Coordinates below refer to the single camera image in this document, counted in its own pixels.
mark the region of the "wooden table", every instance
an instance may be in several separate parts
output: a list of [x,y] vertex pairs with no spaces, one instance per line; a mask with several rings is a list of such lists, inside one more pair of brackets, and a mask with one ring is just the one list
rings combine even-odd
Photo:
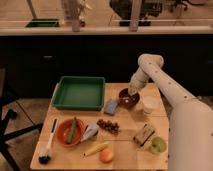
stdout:
[[[105,102],[117,99],[118,93],[127,88],[126,83],[107,83],[105,89]],[[44,126],[41,131],[32,161],[31,169],[35,170],[166,170],[168,166],[168,151],[159,156],[153,155],[148,150],[148,145],[139,148],[133,141],[135,133],[147,122],[155,128],[157,135],[165,139],[168,143],[168,118],[161,100],[158,88],[155,84],[149,83],[140,91],[140,97],[153,96],[160,103],[159,107],[154,110],[150,116],[142,113],[141,101],[132,109],[127,110],[122,107],[117,108],[115,116],[109,116],[103,113],[103,109],[97,111],[71,111],[58,110],[51,104],[49,106]],[[83,153],[91,147],[94,141],[86,141],[78,144],[75,148],[65,148],[61,146],[55,136],[52,144],[52,159],[47,165],[41,165],[38,162],[38,154],[42,147],[46,146],[51,124],[54,118],[58,119],[58,124],[74,116],[83,120],[85,124],[97,122],[98,119],[111,120],[118,122],[121,132],[117,136],[112,135],[104,130],[100,130],[97,141],[110,141],[110,148],[114,152],[114,160],[111,163],[104,164],[99,160],[99,154],[84,157]]]

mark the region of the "sponge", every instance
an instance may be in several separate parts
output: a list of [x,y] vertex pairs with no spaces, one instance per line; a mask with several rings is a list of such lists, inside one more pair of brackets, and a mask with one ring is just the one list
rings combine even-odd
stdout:
[[116,112],[117,106],[118,106],[118,102],[116,100],[113,100],[113,99],[108,100],[104,107],[104,113],[113,116]]

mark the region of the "dark cabinet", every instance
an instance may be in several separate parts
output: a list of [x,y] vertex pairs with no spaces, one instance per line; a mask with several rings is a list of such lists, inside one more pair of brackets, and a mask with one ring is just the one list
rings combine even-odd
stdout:
[[20,97],[51,97],[63,75],[129,82],[143,53],[196,95],[213,94],[213,35],[3,36],[0,66]]

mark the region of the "yellow corn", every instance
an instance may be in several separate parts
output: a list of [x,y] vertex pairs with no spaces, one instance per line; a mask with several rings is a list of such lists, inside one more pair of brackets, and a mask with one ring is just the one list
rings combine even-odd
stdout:
[[87,151],[85,151],[84,156],[89,156],[89,155],[95,154],[95,153],[105,149],[106,147],[108,147],[108,145],[109,145],[109,142],[107,142],[107,141],[96,144],[93,147],[89,148]]

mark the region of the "green plastic tray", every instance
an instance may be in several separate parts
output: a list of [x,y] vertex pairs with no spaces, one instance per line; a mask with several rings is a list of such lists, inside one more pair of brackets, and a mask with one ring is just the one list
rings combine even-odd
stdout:
[[26,27],[59,27],[58,19],[32,19]]
[[58,109],[101,110],[104,104],[103,77],[63,76],[52,105]]

